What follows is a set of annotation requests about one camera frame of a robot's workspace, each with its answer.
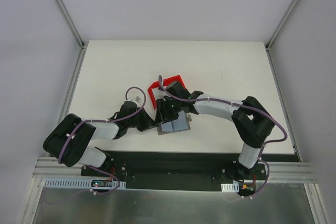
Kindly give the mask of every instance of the gray wall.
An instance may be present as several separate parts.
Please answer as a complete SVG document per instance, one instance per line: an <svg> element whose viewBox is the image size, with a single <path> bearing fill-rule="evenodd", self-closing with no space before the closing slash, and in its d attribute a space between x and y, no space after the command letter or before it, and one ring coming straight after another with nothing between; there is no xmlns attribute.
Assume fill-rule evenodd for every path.
<svg viewBox="0 0 336 224"><path fill-rule="evenodd" d="M336 0L302 0L271 56L299 150L336 223Z"/></svg>
<svg viewBox="0 0 336 224"><path fill-rule="evenodd" d="M64 0L89 39L266 42L291 0Z"/></svg>
<svg viewBox="0 0 336 224"><path fill-rule="evenodd" d="M79 53L53 0L0 0L0 222L16 223Z"/></svg>

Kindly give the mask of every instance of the wire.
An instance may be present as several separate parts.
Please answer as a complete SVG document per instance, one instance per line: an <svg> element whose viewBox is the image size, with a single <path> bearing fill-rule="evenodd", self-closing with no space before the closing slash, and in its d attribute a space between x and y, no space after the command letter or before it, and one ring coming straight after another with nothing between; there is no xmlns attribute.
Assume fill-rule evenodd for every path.
<svg viewBox="0 0 336 224"><path fill-rule="evenodd" d="M159 75L159 85L160 85L160 88L167 94L169 95L170 97L176 99L176 100L179 100L179 101L182 101L182 102L198 102L198 101L215 101L215 102L222 102L222 103L225 103L225 104L229 104L229 105L232 105L232 106L237 106L237 107L240 107L240 108L243 108L243 109L248 109L248 110L252 110L252 111L255 111L255 112L258 112L259 114L263 115L264 117L266 117L267 119L271 120L272 123L274 125L276 125L283 133L283 138L280 138L280 139L274 139L274 140L268 140L268 141L265 141L260 149L260 152L259 152L259 155L258 155L258 158L261 157L262 155L262 152L266 146L266 144L269 144L269 143L280 143L280 142L283 142L287 139L288 135L287 135L287 132L285 130L284 127L281 126L280 123L278 123L274 118L272 118L269 114L267 114L265 111L262 111L260 109L257 109L257 108L253 108L253 107L250 107L250 106L246 106L246 105L243 105L243 104L239 104L239 103L235 103L235 102L230 102L230 101L227 101L227 100L224 100L224 99L219 99L219 98L200 98L200 99L182 99L182 98L179 98L179 97L176 97L172 94L170 94L166 88L163 86L162 84L162 76Z"/></svg>
<svg viewBox="0 0 336 224"><path fill-rule="evenodd" d="M130 87L129 89L127 89L126 91L126 94L125 94L125 97L126 97L126 100L127 100L127 94L130 90L132 89L138 89L141 91L141 93L143 94L144 96L144 101L143 101L143 104L141 105L141 107L139 109L137 109L137 111L135 111L134 113L128 115L128 116L124 116L123 118L119 118L119 119L113 119L113 120L109 120L109 121L106 121L106 120L100 120L100 119L93 119L93 120L83 120L81 121L79 124L77 124L77 126L74 128L74 130L70 133L70 135L68 136L67 140L65 141L63 147L62 147L62 150L60 151L59 153L59 156L58 156L58 163L61 164L62 163L62 157L63 157L63 154L64 154L64 151L65 149L67 148L69 142L71 141L72 137L74 136L74 134L77 132L77 130L85 123L115 123L115 122L119 122L119 121L122 121L122 120L126 120L128 118L131 118L132 116L138 114L142 109L143 107L145 106L146 104L146 94L145 92L143 92L142 89L138 88L138 87Z"/></svg>
<svg viewBox="0 0 336 224"><path fill-rule="evenodd" d="M95 191L96 194L98 194L98 195L110 194L111 192L117 190L117 189L120 187L120 181L119 181L118 178L117 178L116 176L114 176L113 174L104 172L103 170L100 170L100 169L98 169L98 168L95 168L95 167L93 167L93 166L91 166L91 165L87 165L87 167L89 167L89 168L91 168L91 169L93 169L93 170L95 170L95 171L97 171L97 172L99 172L99 173L108 175L108 176L112 177L113 179L115 179L115 180L118 182L118 185L117 185L115 188L113 188L113 189L111 189L111 190L109 190L109 191L103 192L103 193L101 193L101 192L99 192L99 191ZM84 193L85 191L92 191L92 189L83 189L83 190L78 191L78 192L74 193L73 195L71 195L71 196L69 196L69 197L67 197L67 198L65 198L65 199L61 199L61 200L59 200L59 201L55 201L55 202L50 202L50 201L47 201L46 198L45 198L46 190L43 190L43 191L42 191L41 198L42 198L42 201L45 202L45 203L48 204L48 205L57 205L57 204L60 204L60 203L65 202L65 201L69 201L69 200L73 199L75 196L77 196L77 195L79 195L79 194L81 194L81 193Z"/></svg>
<svg viewBox="0 0 336 224"><path fill-rule="evenodd" d="M239 182L239 183L244 183L244 180L243 180L243 179L236 179L236 178L234 178L233 176L231 176L229 172L226 172L226 175L227 175L230 179L233 179L234 181L237 181L237 182Z"/></svg>
<svg viewBox="0 0 336 224"><path fill-rule="evenodd" d="M267 175L266 175L266 179L265 179L264 183L261 185L261 187L253 195L256 195L256 194L260 193L265 188L265 185L267 184L268 179L269 179L269 172L270 172L269 164L266 161L262 160L262 159L259 159L259 162L264 163L266 165L266 167L267 167Z"/></svg>
<svg viewBox="0 0 336 224"><path fill-rule="evenodd" d="M253 175L253 182L252 182L251 184L247 184L247 186L251 186L251 185L254 186L256 180L257 180L257 176L254 174L254 175Z"/></svg>
<svg viewBox="0 0 336 224"><path fill-rule="evenodd" d="M111 169L111 173L112 173L112 174L115 174L115 171L116 171L116 169L115 169L114 167L112 167L112 169ZM107 181L112 181L112 180L113 180L112 177L109 177L109 178L107 179Z"/></svg>

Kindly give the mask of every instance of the white tabletop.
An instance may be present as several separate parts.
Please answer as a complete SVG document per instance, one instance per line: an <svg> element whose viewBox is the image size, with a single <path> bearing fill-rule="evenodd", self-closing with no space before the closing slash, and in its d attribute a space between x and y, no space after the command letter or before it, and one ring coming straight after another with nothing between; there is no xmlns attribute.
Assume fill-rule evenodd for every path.
<svg viewBox="0 0 336 224"><path fill-rule="evenodd" d="M69 113L106 119L119 111L131 86L148 98L147 113L155 118L147 88L158 75L180 74L189 92L203 91L229 100L254 96L286 129L278 92L261 42L91 40L80 70ZM131 91L129 98L140 96ZM94 140L104 150L240 153L243 145L234 124L209 115L192 116L191 130L158 135L156 129L129 129L118 140ZM274 128L268 140L281 138ZM292 154L290 138L269 144L264 153Z"/></svg>

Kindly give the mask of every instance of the robotic arm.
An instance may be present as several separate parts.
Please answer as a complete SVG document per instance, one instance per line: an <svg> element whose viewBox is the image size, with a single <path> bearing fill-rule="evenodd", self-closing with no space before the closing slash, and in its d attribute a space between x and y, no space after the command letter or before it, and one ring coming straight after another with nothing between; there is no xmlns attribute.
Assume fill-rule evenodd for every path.
<svg viewBox="0 0 336 224"><path fill-rule="evenodd" d="M200 91L189 93L179 82L171 83L166 87L166 91L181 100L169 96L157 99L155 120L152 120L146 111L142 109L136 115L116 123L84 123L66 147L62 154L61 162L66 166L80 163L98 167L101 170L111 171L111 167L113 167L111 157L98 148L89 147L88 144L91 139L117 139L125 135L128 128L131 127L136 127L142 132L156 127L160 123L176 120L178 113L185 111L186 113L209 114L233 122L241 139L244 141L243 149L236 163L237 172L238 174L248 174L253 169L261 154L262 145L266 137L271 133L274 124L270 119L258 112L240 108L233 104L253 107L268 114L257 99L247 97L242 101L224 104L214 101L216 100L215 97ZM139 102L139 97L131 101L125 101L120 111L116 112L109 120L121 119L131 115L139 109ZM81 121L82 119L74 114L67 115L46 138L43 144L44 150L58 158L70 133Z"/></svg>

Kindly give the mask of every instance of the metal sheet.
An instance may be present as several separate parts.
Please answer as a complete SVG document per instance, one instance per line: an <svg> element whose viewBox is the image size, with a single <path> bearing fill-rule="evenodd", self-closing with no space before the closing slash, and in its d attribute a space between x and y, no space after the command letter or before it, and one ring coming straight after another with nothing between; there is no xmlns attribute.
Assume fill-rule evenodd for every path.
<svg viewBox="0 0 336 224"><path fill-rule="evenodd" d="M314 171L310 163L296 162L269 162L271 173L269 180L272 183L313 183L317 182ZM100 177L81 177L82 165L76 164L73 167L67 167L57 163L54 157L40 157L33 174L33 177L48 178L97 178Z"/></svg>
<svg viewBox="0 0 336 224"><path fill-rule="evenodd" d="M44 188L49 201L78 190ZM304 185L269 184L258 196L229 202L223 193L120 190L84 192L56 205L39 202L34 223L314 223Z"/></svg>

